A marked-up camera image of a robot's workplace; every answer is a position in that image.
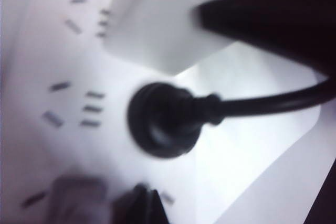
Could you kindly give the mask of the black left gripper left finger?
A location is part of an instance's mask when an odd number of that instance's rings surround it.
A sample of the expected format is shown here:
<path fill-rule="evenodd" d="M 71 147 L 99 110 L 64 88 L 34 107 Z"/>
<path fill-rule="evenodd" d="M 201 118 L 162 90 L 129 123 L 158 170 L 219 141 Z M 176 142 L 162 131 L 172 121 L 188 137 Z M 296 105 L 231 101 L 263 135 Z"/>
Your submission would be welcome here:
<path fill-rule="evenodd" d="M 112 223 L 150 223 L 150 191 L 137 184 L 112 202 Z"/>

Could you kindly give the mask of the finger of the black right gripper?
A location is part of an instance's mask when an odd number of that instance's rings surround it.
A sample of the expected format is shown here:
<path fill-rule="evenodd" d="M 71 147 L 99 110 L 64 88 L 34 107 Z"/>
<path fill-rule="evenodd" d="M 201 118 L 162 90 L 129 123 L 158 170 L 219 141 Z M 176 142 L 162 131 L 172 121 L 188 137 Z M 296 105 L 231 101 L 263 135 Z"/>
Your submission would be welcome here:
<path fill-rule="evenodd" d="M 335 76 L 335 0 L 210 0 L 200 27 Z"/>

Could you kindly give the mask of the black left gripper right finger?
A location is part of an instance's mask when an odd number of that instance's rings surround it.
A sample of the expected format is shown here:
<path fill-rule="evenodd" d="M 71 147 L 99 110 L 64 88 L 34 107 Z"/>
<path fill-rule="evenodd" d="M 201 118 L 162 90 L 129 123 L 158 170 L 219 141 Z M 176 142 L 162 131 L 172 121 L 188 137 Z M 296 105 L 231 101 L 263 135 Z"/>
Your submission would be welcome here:
<path fill-rule="evenodd" d="M 157 190 L 151 191 L 150 211 L 149 211 L 150 224 L 169 224 L 165 209 L 162 205 L 160 195 Z"/>

